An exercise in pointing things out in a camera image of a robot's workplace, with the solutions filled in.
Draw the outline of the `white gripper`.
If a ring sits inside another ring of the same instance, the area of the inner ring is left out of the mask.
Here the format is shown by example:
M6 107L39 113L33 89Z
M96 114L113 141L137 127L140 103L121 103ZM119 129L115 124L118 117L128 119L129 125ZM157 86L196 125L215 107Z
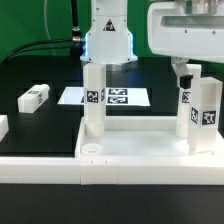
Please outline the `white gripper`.
M224 0L154 2L147 14L153 54L171 56L177 86L190 88L187 59L224 63Z

